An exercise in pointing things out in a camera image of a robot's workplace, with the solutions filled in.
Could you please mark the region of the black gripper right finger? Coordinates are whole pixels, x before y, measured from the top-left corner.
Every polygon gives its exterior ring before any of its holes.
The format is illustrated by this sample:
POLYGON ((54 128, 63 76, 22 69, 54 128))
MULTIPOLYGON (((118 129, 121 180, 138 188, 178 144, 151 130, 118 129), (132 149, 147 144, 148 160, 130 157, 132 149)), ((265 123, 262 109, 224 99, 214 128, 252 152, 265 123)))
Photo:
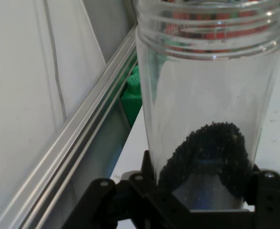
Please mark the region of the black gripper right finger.
POLYGON ((253 229, 280 229, 280 174, 254 165, 245 202, 254 206, 253 229))

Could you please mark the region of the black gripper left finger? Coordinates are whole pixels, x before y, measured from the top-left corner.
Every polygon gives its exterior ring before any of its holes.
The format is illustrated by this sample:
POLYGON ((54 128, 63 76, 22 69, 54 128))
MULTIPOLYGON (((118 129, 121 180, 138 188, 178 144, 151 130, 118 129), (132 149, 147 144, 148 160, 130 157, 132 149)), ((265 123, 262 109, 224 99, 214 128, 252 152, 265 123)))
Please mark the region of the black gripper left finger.
POLYGON ((141 170, 115 183, 92 181, 62 226, 64 229, 115 229, 130 219, 138 229, 186 229, 190 212, 170 192, 158 188, 148 151, 141 170))

